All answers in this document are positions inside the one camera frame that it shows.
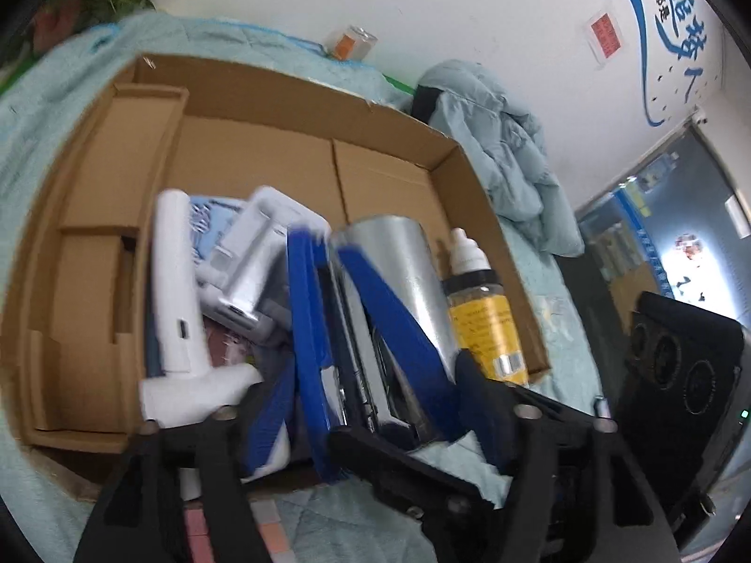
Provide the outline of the pastel rubiks cube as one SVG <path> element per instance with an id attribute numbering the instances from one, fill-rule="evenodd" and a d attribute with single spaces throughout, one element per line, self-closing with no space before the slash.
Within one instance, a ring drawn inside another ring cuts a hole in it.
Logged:
<path id="1" fill-rule="evenodd" d="M 295 562 L 293 549 L 281 523 L 281 516 L 273 500 L 254 500 L 245 504 L 239 515 L 217 512 L 206 515 L 201 502 L 189 503 L 184 508 L 188 546 L 192 561 L 214 562 L 216 540 L 222 549 L 220 559 L 225 559 L 225 547 L 236 555 L 240 547 L 251 547 L 250 554 L 239 557 L 241 562 Z"/>

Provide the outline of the white handheld device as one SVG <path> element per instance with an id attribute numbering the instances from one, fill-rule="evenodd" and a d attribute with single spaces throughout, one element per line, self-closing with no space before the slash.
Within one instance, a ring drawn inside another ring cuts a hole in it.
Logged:
<path id="1" fill-rule="evenodd" d="M 155 204 L 150 282 L 155 285 L 154 309 L 166 373 L 141 382 L 140 402 L 145 418 L 167 428 L 194 425 L 211 412 L 238 404 L 249 387 L 270 379 L 287 358 L 294 360 L 290 327 L 290 351 L 271 365 L 268 376 L 247 364 L 211 366 L 202 328 L 197 266 L 192 260 L 190 197 L 183 190 L 170 188 L 159 193 Z M 245 479 L 259 479 L 289 464 L 294 414 L 295 387 L 291 412 L 274 443 L 262 446 L 259 459 L 245 471 Z"/>

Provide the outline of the yellow label glass jar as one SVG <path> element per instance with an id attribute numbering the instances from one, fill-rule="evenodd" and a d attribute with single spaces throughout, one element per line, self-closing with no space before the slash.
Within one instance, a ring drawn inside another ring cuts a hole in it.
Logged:
<path id="1" fill-rule="evenodd" d="M 521 340 L 497 273 L 453 274 L 443 288 L 457 341 L 472 353 L 481 372 L 490 380 L 527 385 Z"/>

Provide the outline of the blue stapler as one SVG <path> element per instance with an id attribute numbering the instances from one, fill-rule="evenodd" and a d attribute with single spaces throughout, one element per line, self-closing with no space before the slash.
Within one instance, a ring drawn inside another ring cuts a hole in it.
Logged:
<path id="1" fill-rule="evenodd" d="M 331 235 L 298 226 L 286 268 L 298 391 L 322 480 L 344 471 L 331 441 L 339 428 L 402 451 L 461 439 L 458 343 L 418 221 L 374 216 Z"/>

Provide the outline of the white spray bottle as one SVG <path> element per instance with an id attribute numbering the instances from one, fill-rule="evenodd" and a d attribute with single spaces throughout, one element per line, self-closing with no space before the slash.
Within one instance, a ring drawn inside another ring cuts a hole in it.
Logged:
<path id="1" fill-rule="evenodd" d="M 490 269 L 486 254 L 462 228 L 454 228 L 451 231 L 449 265 L 453 276 Z"/>

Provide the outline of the silver metal tin can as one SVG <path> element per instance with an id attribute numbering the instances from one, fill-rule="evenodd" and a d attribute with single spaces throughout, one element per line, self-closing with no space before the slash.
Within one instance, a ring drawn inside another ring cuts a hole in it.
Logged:
<path id="1" fill-rule="evenodd" d="M 379 430 L 450 434 L 458 342 L 424 230 L 368 217 L 329 241 L 350 356 Z"/>

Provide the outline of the colourful cartoon game box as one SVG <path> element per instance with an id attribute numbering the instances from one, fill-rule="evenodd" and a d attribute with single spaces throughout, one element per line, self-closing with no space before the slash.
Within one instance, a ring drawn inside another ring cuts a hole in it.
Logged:
<path id="1" fill-rule="evenodd" d="M 192 260 L 198 266 L 232 227 L 234 220 L 245 208 L 245 201 L 192 195 L 190 202 Z M 149 282 L 144 318 L 145 369 L 148 378 L 157 378 L 166 373 L 161 358 L 154 300 L 155 285 Z M 261 342 L 253 342 L 248 337 L 247 330 L 237 329 L 236 324 L 223 317 L 215 319 L 214 314 L 202 314 L 201 318 L 211 366 L 247 364 L 259 370 L 263 376 L 268 376 L 271 365 L 290 351 L 289 285 L 284 256 L 279 254 L 275 258 L 271 277 L 261 299 L 260 318 L 266 320 L 268 326 L 268 336 Z"/>

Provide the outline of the white rectangular plastic gadget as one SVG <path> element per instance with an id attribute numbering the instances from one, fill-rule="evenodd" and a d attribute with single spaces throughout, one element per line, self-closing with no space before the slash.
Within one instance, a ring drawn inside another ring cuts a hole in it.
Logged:
<path id="1" fill-rule="evenodd" d="M 196 268 L 206 317 L 256 343 L 277 327 L 288 330 L 286 239 L 299 228 L 331 231 L 326 219 L 280 190 L 257 188 Z"/>

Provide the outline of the glass door with blue stripe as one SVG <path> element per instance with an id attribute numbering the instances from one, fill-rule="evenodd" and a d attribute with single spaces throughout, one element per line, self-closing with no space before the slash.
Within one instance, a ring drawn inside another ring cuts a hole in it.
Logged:
<path id="1" fill-rule="evenodd" d="M 589 334 L 626 332 L 644 291 L 750 321 L 750 221 L 712 149 L 683 127 L 576 212 L 559 266 Z"/>

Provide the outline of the large shallow cardboard box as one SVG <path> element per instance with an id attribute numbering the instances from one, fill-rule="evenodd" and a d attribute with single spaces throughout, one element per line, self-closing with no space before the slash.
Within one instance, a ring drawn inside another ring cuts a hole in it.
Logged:
<path id="1" fill-rule="evenodd" d="M 462 147 L 415 118 L 266 68 L 147 53 L 86 97 L 51 99 L 48 163 L 1 203 L 20 228 L 1 310 L 1 398 L 39 475 L 91 502 L 140 413 L 155 197 L 275 187 L 339 228 L 418 221 L 440 271 L 462 228 L 506 287 L 532 380 L 550 369 L 508 239 Z"/>

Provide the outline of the light blue folded jacket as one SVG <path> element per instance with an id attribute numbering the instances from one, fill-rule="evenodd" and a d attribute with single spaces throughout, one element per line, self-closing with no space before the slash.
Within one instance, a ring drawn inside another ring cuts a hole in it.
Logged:
<path id="1" fill-rule="evenodd" d="M 495 215 L 537 251 L 583 253 L 574 210 L 547 161 L 541 123 L 497 74 L 477 62 L 441 62 L 420 77 L 411 116 L 462 147 Z"/>

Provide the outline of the red wall notice sign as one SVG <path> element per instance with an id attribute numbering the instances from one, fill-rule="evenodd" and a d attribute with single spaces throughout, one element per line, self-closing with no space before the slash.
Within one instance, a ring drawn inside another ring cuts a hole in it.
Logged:
<path id="1" fill-rule="evenodd" d="M 617 59 L 626 46 L 620 24 L 610 4 L 603 5 L 583 24 L 583 34 L 597 68 L 604 68 L 613 59 Z"/>

